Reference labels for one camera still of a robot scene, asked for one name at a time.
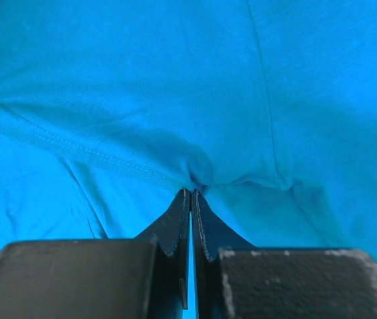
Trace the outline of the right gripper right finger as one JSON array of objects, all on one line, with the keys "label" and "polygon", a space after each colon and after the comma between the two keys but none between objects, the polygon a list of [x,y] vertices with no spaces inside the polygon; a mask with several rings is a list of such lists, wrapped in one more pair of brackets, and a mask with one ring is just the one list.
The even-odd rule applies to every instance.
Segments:
[{"label": "right gripper right finger", "polygon": [[252,245],[191,195],[198,318],[377,318],[377,263],[358,249]]}]

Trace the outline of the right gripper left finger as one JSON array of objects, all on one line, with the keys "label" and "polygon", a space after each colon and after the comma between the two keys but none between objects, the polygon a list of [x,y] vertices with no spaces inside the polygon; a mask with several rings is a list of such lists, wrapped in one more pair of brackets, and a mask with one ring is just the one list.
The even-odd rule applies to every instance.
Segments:
[{"label": "right gripper left finger", "polygon": [[26,241],[0,253],[0,319],[181,318],[191,194],[133,239]]}]

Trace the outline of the blue t shirt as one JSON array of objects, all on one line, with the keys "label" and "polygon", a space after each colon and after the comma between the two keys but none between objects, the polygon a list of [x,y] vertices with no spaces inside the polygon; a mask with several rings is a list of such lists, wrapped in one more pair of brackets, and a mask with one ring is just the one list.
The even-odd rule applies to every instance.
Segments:
[{"label": "blue t shirt", "polygon": [[136,236],[182,188],[377,264],[377,1],[0,1],[0,251]]}]

